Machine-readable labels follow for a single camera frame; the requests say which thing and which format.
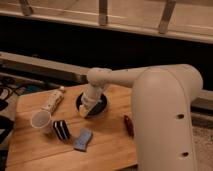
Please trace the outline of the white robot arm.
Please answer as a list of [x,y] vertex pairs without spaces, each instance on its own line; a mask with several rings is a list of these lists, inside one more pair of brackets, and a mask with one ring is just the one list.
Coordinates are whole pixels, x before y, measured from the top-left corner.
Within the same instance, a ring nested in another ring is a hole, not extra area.
[[161,65],[125,70],[92,68],[83,92],[85,117],[109,84],[130,87],[131,109],[140,171],[198,171],[193,141],[191,102],[203,87],[191,65]]

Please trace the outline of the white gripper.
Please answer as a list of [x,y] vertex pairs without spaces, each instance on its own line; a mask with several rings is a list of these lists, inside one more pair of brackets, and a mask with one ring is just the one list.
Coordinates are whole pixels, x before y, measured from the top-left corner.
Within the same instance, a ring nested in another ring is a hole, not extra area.
[[81,97],[82,104],[79,106],[79,115],[86,118],[98,101],[101,99],[103,89],[88,84]]

